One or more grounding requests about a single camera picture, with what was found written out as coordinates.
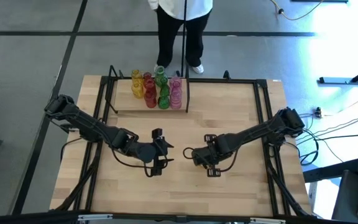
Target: person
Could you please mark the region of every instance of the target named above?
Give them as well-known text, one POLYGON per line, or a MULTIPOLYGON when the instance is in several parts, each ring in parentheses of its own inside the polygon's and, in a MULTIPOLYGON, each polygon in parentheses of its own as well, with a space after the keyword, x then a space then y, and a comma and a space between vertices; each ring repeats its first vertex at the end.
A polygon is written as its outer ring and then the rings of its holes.
MULTIPOLYGON (((149 0, 150 7, 157 13, 158 53, 157 66, 167 67, 172 61, 173 43, 185 17, 186 0, 149 0)), ((187 0, 186 10, 186 61, 198 74, 204 72, 203 32, 212 11, 213 0, 187 0)))

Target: gray floor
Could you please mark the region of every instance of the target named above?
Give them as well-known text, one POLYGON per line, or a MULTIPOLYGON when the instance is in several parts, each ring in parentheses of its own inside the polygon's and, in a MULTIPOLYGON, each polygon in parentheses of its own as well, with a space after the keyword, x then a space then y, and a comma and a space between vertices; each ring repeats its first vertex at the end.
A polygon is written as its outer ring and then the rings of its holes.
MULTIPOLYGON (((215 0, 208 31, 324 32, 319 37, 205 37, 202 77, 268 78, 284 82, 288 105, 308 113, 316 106, 338 112, 358 99, 358 87, 320 86, 321 76, 358 74, 358 1, 324 3, 310 16, 287 21, 275 15, 268 0, 215 0)), ((278 1, 296 17, 316 3, 278 1)), ((81 0, 0 0, 0 30, 72 30, 81 0)), ((155 31, 155 14, 146 0, 89 1, 82 31, 155 31)), ((68 37, 0 37, 0 215, 9 212, 25 163, 39 128, 42 109, 52 90, 68 37)), ((181 40, 168 74, 180 68, 181 40)), ((156 37, 77 37, 60 93, 76 99, 83 75, 106 75, 110 64, 128 75, 132 69, 151 70, 158 51, 156 37)), ((315 121, 314 130, 326 125, 315 121)), ((66 134, 50 126, 24 212, 48 210, 66 134)), ((340 146, 330 142, 333 150, 340 146)), ((302 146, 302 153, 313 144, 302 146)), ((340 152, 345 159, 354 150, 340 152)), ((321 146, 316 166, 337 163, 321 146)))

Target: black pants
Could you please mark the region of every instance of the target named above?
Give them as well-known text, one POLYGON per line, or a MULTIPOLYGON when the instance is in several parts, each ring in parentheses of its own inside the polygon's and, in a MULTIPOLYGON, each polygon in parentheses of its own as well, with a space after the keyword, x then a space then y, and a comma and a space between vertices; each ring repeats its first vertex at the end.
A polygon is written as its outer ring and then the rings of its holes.
MULTIPOLYGON (((204 50, 203 32, 208 22, 209 13, 186 21, 186 60, 189 66, 198 67, 201 65, 200 58, 203 56, 204 50)), ((157 19, 160 43, 157 65, 167 67, 172 61, 173 43, 183 20, 169 16, 161 7, 157 9, 157 19)))

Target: wooden table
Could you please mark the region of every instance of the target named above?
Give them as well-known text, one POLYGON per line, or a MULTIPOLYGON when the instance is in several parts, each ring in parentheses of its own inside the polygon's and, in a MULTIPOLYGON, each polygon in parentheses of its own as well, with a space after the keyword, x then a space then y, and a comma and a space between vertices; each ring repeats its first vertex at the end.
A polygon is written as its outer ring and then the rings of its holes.
MULTIPOLYGON (((93 113, 100 78, 84 77, 77 105, 88 114, 93 113)), ((139 141, 150 142, 151 130, 162 128, 166 140, 175 146, 168 152, 168 158, 175 161, 169 163, 161 176, 148 178, 143 169, 116 162, 105 144, 92 211, 272 216, 261 140, 242 146, 234 167, 220 178, 208 178, 205 169, 194 166, 192 160, 182 156, 186 147, 205 146, 204 134, 236 133, 258 124, 252 85, 190 83, 190 89, 189 113, 151 110, 114 114, 110 111, 108 125, 133 131, 139 135, 139 141)), ((268 89, 275 114, 287 105, 281 81, 269 80, 268 89)), ((119 100, 115 99, 116 94, 113 93, 112 104, 119 100)), ((267 120, 262 89, 260 95, 264 120, 267 120)), ((78 138, 78 133, 71 133, 68 141, 75 138, 78 138)), ((86 142, 81 140, 66 147, 50 208, 59 206, 77 184, 85 146, 86 142)), ((283 145, 280 155, 288 189, 303 209, 311 213, 296 149, 283 145)), ((124 162, 142 165, 133 158, 118 156, 124 162)), ((227 159, 218 167, 226 168, 231 162, 232 159, 227 159)), ((276 194, 279 211, 283 213, 277 186, 276 194)), ((85 207, 85 200, 86 194, 83 194, 81 208, 85 207)))

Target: white sneaker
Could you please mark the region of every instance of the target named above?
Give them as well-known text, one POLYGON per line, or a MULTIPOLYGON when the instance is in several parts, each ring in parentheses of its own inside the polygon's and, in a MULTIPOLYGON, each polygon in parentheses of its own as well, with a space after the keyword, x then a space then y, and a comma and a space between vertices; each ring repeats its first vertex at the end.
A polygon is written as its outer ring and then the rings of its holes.
POLYGON ((197 74, 204 73, 204 67, 203 64, 199 65, 199 67, 192 67, 193 71, 197 74))

